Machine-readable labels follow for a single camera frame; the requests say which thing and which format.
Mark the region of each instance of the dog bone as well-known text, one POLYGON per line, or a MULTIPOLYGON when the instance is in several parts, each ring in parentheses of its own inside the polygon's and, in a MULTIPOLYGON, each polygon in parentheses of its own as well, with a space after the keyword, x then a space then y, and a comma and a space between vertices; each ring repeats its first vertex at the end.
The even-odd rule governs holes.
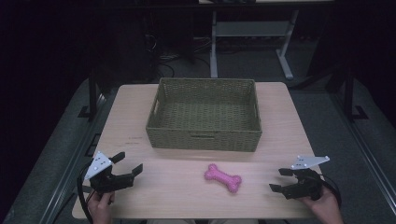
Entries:
POLYGON ((215 164, 209 165, 209 170, 205 172, 205 179, 218 180, 220 183, 225 184, 231 193, 236 193, 239 189, 239 185, 242 182, 241 176, 224 174, 215 164))

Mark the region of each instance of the wicker basket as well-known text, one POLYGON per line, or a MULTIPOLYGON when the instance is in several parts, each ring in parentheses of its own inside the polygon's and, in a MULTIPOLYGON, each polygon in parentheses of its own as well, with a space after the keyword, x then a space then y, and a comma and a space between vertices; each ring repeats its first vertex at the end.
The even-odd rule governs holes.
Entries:
POLYGON ((146 131, 153 147, 255 151, 262 127, 254 80, 162 78, 146 131))

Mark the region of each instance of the person's hand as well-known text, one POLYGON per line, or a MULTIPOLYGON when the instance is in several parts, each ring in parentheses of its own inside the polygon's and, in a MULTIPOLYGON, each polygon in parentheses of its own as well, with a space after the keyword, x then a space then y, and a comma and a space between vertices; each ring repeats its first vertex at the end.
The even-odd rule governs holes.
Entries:
POLYGON ((104 193, 102 196, 98 192, 91 192, 88 200, 88 209, 90 210, 93 224, 110 224, 111 208, 110 204, 114 202, 115 193, 104 193))
POLYGON ((321 197, 317 201, 312 201, 310 197, 297 199, 311 209, 317 218, 324 224, 342 224, 340 208, 337 199, 332 192, 322 187, 321 197))

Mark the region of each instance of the metal stand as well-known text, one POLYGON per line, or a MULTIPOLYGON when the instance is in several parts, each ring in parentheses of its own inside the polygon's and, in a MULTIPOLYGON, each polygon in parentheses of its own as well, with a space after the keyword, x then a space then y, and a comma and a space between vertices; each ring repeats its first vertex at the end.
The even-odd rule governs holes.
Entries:
POLYGON ((345 86, 345 93, 344 93, 344 112, 346 113, 346 117, 349 121, 353 122, 355 119, 368 119, 368 116, 364 112, 364 110, 359 105, 355 105, 358 114, 353 114, 353 82, 354 78, 351 74, 351 69, 348 68, 346 77, 346 86, 345 86))
POLYGON ((88 118, 88 122, 91 122, 93 118, 96 115, 97 112, 97 95, 96 95, 96 83, 94 79, 94 73, 91 71, 90 77, 88 78, 88 85, 89 85, 89 90, 90 90, 90 107, 89 107, 89 112, 87 106, 83 106, 81 108, 81 111, 78 114, 79 118, 88 118))
POLYGON ((276 56, 279 59, 286 79, 292 80, 293 74, 290 71, 285 55, 298 12, 298 10, 294 10, 289 21, 217 21, 217 13, 214 11, 212 21, 212 50, 210 52, 210 76, 219 76, 216 58, 217 36, 284 36, 285 42, 281 49, 276 50, 276 56))

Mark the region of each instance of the wooden tabletop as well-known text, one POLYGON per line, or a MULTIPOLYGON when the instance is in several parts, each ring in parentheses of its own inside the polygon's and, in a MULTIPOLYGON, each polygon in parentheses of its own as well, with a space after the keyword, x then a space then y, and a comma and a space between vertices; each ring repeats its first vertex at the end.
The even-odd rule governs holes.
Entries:
MULTIPOLYGON (((296 178, 281 176, 278 169, 290 167, 297 155, 314 155, 283 83, 256 83, 262 137, 255 152, 152 148, 145 127, 157 87, 156 84, 120 87, 96 149, 108 157, 125 151, 126 158, 113 165, 114 175, 129 174, 137 165, 144 164, 134 186, 116 192, 114 217, 313 216, 301 203, 286 200, 269 188, 269 184, 295 184, 296 178), (224 173, 242 177, 235 194, 217 181, 204 179, 211 163, 224 173)), ((85 218, 78 201, 73 216, 85 218)))

